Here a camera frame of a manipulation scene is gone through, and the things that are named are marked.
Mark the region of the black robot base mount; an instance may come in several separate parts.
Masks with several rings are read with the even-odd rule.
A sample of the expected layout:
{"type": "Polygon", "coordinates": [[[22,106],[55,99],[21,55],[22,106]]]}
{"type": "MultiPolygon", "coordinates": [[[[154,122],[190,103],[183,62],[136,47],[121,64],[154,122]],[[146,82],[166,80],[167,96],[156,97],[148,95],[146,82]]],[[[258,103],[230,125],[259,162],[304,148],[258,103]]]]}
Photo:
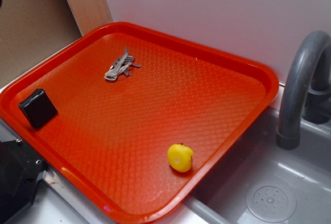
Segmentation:
{"type": "Polygon", "coordinates": [[[1,142],[1,223],[30,208],[46,167],[25,141],[1,142]]]}

